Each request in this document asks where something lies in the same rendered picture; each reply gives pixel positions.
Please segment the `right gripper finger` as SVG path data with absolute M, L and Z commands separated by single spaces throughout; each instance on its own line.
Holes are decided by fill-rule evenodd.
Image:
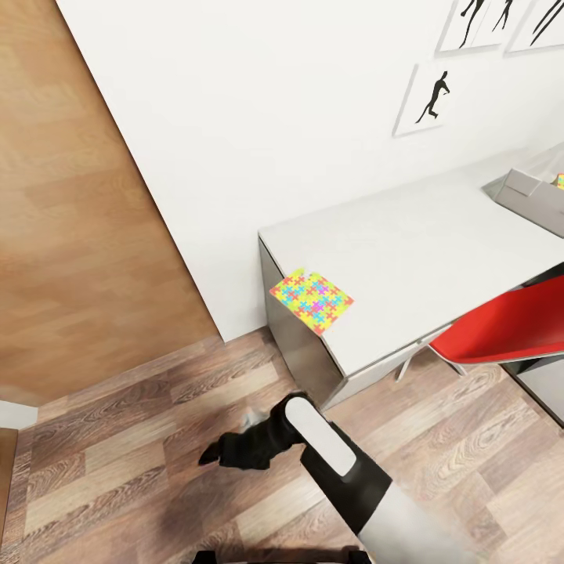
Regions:
M 221 438 L 219 439 L 221 440 Z M 219 461 L 219 444 L 221 442 L 212 442 L 211 445 L 206 449 L 206 451 L 201 455 L 199 460 L 199 465 L 206 465 L 207 463 L 213 463 L 214 461 Z

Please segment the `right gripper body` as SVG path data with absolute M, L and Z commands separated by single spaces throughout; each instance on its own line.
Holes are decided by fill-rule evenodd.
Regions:
M 263 456 L 260 451 L 255 437 L 257 437 L 257 428 L 247 430 L 245 433 L 224 433 L 219 444 L 219 462 L 220 466 L 227 468 L 255 469 L 265 471 L 270 468 L 271 457 Z

